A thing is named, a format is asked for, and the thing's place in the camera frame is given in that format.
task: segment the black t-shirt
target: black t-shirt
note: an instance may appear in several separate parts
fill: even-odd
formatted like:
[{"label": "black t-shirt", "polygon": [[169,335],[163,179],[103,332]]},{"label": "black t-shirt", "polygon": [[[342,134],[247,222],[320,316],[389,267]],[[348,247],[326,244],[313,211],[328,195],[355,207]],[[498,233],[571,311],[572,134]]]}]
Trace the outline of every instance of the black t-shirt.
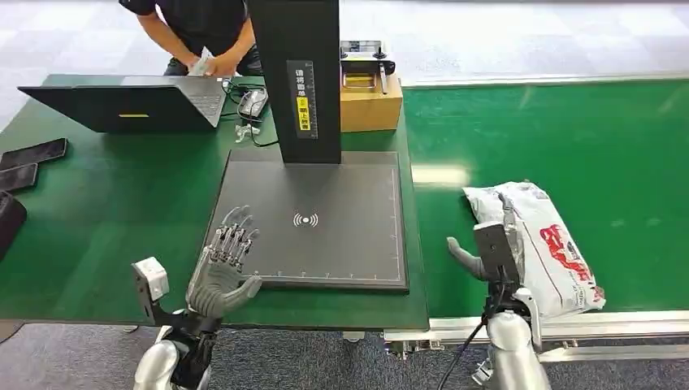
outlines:
[{"label": "black t-shirt", "polygon": [[187,48],[201,55],[203,46],[213,55],[231,48],[246,20],[243,0],[119,0],[137,15],[150,15],[158,4],[167,25]]}]

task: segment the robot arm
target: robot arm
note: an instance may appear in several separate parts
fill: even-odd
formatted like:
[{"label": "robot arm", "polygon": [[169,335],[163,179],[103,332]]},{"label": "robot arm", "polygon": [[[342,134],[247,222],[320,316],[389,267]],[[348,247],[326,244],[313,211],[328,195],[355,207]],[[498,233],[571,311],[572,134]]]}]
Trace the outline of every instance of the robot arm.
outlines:
[{"label": "robot arm", "polygon": [[531,291],[522,286],[522,238],[512,202],[501,195],[500,199],[505,213],[503,223],[474,227],[480,257],[448,237],[448,248],[458,262],[474,277],[488,282],[486,315],[491,345],[488,360],[473,378],[484,384],[493,377],[500,390],[550,390],[537,354],[542,349],[538,306]]},{"label": "robot arm", "polygon": [[186,294],[187,307],[173,314],[160,306],[168,292],[167,273],[155,258],[132,264],[146,317],[162,326],[135,374],[135,390],[205,389],[210,359],[223,316],[261,288],[252,276],[243,284],[241,267],[258,229],[251,229],[249,207],[230,211],[202,251]]}]

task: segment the laptop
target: laptop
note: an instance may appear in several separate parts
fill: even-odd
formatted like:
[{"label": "laptop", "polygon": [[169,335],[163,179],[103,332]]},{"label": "laptop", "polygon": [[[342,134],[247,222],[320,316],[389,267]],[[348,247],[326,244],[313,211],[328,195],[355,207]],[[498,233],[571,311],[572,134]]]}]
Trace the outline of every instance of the laptop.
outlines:
[{"label": "laptop", "polygon": [[18,87],[95,132],[212,132],[225,97],[222,79],[127,76],[119,85]]}]

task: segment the black smartphone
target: black smartphone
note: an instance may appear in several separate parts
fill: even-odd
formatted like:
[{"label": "black smartphone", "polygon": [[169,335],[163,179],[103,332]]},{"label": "black smartphone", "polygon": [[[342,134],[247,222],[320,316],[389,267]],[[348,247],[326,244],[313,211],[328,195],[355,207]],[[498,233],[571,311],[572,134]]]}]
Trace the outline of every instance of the black smartphone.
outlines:
[{"label": "black smartphone", "polygon": [[10,150],[0,157],[0,171],[61,158],[67,152],[67,138],[59,138],[28,148]]},{"label": "black smartphone", "polygon": [[24,165],[0,171],[0,191],[10,192],[25,189],[36,184],[38,164]]}]

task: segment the wireless symbol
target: wireless symbol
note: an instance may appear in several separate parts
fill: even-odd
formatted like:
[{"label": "wireless symbol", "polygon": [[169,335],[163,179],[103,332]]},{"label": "wireless symbol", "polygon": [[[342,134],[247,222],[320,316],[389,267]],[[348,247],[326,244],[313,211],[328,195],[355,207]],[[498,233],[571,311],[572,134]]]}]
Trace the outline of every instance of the wireless symbol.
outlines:
[{"label": "wireless symbol", "polygon": [[310,217],[305,217],[299,213],[296,213],[292,219],[292,224],[297,228],[305,225],[310,225],[312,228],[315,228],[319,224],[319,215],[312,214]]}]

